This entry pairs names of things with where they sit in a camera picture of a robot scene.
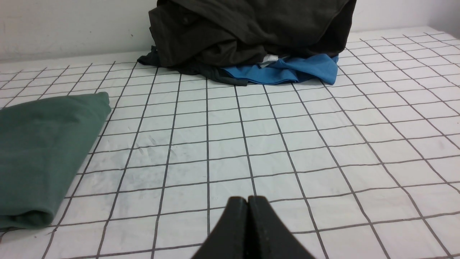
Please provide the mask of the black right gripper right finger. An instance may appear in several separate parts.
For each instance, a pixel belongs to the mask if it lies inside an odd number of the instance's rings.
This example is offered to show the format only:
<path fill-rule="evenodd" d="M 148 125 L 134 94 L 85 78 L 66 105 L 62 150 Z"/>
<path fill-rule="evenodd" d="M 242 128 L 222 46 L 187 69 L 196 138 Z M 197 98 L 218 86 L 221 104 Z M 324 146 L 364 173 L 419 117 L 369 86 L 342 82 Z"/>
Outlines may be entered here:
<path fill-rule="evenodd" d="M 264 196 L 248 198 L 249 259 L 313 259 Z"/>

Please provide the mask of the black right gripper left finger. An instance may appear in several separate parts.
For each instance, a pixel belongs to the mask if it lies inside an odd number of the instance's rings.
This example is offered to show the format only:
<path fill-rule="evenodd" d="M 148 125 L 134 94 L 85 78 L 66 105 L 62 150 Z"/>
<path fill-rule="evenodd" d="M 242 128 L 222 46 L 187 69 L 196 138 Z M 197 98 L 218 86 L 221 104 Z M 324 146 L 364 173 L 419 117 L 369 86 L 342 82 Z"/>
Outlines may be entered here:
<path fill-rule="evenodd" d="M 243 197 L 230 197 L 210 235 L 194 254 L 194 259 L 243 259 L 248 203 Z"/>

